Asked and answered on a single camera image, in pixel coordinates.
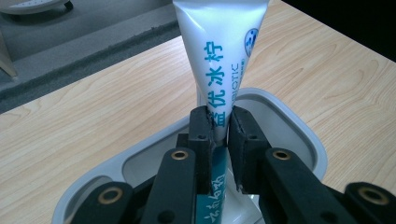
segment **logo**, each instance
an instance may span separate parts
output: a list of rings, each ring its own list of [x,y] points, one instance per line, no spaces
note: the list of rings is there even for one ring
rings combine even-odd
[[[251,29],[247,32],[247,35],[245,36],[245,50],[247,52],[248,57],[250,57],[251,51],[253,51],[258,33],[259,33],[258,29]]]

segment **gray tray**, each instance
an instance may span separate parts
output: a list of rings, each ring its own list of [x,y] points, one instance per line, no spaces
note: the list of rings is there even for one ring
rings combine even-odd
[[[279,99],[267,91],[246,88],[239,90],[235,105],[253,114],[273,147],[292,150],[318,179],[323,178],[327,168],[324,146]],[[90,170],[64,193],[52,223],[67,223],[92,190],[102,184],[121,181],[135,187],[156,175],[163,154],[174,148],[177,135],[187,133],[188,129],[186,117]],[[230,163],[229,167],[222,223],[263,223],[258,196],[237,192]]]

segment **toothpaste tube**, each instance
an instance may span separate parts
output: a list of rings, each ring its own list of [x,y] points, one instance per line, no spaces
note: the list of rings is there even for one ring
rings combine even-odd
[[[220,223],[228,122],[268,0],[173,0],[198,92],[215,124],[213,195],[198,195],[196,223]]]

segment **light wood tabletop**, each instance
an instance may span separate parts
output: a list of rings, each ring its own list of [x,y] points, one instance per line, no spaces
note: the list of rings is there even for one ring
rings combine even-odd
[[[327,149],[323,183],[396,194],[396,63],[274,0],[242,81]],[[0,115],[1,223],[50,223],[79,177],[196,107],[181,37]]]

